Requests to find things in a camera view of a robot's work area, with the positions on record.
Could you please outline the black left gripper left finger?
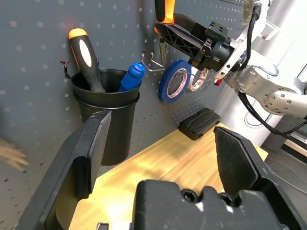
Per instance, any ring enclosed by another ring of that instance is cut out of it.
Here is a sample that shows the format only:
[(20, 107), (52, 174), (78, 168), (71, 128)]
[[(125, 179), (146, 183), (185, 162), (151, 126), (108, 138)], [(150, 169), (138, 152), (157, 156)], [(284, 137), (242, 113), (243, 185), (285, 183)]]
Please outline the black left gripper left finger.
[(62, 144), (16, 226), (18, 230), (67, 230), (77, 204), (94, 189), (111, 111), (92, 114)]

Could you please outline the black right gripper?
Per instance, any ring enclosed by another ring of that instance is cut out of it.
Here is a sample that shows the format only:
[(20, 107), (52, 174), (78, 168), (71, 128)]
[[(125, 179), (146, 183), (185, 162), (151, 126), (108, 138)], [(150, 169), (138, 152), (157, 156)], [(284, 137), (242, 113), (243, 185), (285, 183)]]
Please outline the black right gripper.
[(188, 55), (188, 63), (198, 70), (219, 71), (234, 51), (228, 29), (216, 21), (204, 27), (175, 13), (174, 23), (156, 23), (155, 27), (169, 45)]

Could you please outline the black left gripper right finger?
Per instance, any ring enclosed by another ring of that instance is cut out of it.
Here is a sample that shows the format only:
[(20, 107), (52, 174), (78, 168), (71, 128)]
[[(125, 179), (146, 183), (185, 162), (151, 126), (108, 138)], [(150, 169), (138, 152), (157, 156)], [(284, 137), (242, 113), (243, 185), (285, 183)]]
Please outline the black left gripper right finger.
[(214, 129), (218, 172), (232, 197), (238, 230), (300, 230), (302, 217), (250, 140), (217, 126)]

